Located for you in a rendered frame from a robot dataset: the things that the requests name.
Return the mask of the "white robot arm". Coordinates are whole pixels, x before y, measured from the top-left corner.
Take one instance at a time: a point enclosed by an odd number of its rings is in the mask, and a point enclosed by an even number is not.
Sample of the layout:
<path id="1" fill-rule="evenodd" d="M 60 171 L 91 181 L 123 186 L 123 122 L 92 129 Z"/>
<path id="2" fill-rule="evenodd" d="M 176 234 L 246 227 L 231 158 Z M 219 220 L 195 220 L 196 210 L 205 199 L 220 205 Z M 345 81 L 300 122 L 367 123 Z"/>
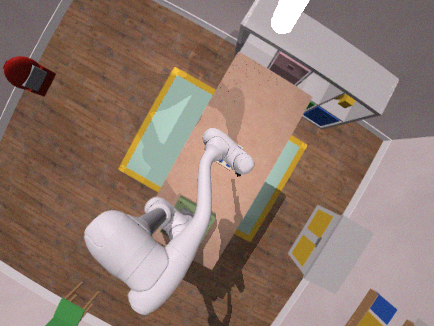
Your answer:
<path id="1" fill-rule="evenodd" d="M 254 168 L 253 158 L 222 131 L 208 129 L 203 134 L 203 142 L 205 153 L 198 169 L 195 215 L 185 208 L 181 214 L 165 199 L 154 197 L 146 203 L 145 214 L 140 217 L 110 210 L 96 217 L 85 229 L 89 252 L 109 273 L 131 288 L 128 300 L 139 314 L 148 315 L 170 297 L 195 257 L 211 218 L 212 163 L 224 160 L 242 175 Z M 162 229 L 167 229 L 170 242 L 165 247 L 153 239 L 149 225 L 152 234 L 166 225 Z"/>

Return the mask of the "blue and cream chessboard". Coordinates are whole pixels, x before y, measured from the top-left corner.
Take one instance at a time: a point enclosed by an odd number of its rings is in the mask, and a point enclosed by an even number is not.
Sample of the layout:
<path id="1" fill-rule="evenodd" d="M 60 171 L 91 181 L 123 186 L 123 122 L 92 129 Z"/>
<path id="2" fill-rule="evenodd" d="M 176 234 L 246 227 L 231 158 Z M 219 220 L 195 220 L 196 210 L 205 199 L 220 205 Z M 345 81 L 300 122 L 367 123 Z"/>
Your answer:
<path id="1" fill-rule="evenodd" d="M 241 148 L 243 150 L 244 147 L 242 147 L 241 145 L 237 144 L 236 142 L 234 142 L 239 148 Z M 231 167 L 224 161 L 224 160 L 220 160 L 220 161 L 216 161 L 219 164 L 223 165 L 224 167 L 226 167 L 227 169 L 231 169 Z"/>

